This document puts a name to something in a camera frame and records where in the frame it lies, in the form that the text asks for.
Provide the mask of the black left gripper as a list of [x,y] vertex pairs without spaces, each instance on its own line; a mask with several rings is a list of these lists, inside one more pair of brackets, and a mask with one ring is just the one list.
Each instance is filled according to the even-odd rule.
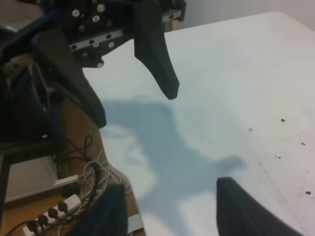
[[175,99],[179,81],[164,37],[164,23],[182,21],[184,0],[62,0],[61,26],[31,41],[35,61],[48,83],[74,101],[97,127],[106,125],[104,107],[82,67],[97,67],[101,57],[129,39],[134,55],[163,94]]

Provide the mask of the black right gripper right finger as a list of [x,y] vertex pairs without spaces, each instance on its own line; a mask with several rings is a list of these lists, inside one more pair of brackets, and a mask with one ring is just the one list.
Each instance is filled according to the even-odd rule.
[[233,178],[217,179],[216,222],[220,236],[299,236]]

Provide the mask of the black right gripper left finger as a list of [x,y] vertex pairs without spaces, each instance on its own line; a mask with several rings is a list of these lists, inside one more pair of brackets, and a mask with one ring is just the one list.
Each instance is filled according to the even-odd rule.
[[69,234],[71,236],[126,236],[127,219],[125,187],[122,184],[111,184],[69,231]]

